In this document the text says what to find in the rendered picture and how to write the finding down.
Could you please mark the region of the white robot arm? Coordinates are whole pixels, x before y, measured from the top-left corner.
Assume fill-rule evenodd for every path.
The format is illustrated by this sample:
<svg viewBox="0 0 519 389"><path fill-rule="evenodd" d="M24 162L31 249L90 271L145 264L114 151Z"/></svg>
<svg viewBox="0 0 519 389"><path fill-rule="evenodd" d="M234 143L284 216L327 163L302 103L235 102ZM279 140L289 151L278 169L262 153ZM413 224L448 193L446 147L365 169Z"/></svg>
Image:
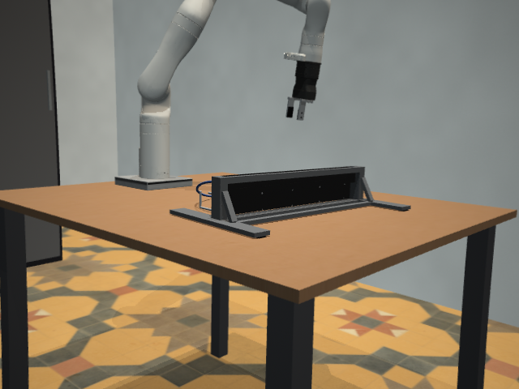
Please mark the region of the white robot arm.
<svg viewBox="0 0 519 389"><path fill-rule="evenodd" d="M331 0L277 0L306 14L301 44L323 47ZM169 178L170 80L211 15L216 0L184 0L157 53L139 77L139 177Z"/></svg>

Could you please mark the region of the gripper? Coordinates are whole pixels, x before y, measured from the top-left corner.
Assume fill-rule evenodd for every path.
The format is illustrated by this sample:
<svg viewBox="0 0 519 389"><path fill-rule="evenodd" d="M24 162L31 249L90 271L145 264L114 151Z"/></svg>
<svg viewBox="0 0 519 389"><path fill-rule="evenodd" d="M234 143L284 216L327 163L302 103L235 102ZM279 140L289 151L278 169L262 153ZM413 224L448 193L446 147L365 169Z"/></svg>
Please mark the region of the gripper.
<svg viewBox="0 0 519 389"><path fill-rule="evenodd" d="M298 53L285 53L284 59L297 60L296 83L292 97L288 97L287 118L293 117L295 100L300 100L297 120L304 119L306 102L313 103L315 100L316 83L322 64L322 49L323 47L318 45L301 44Z"/></svg>

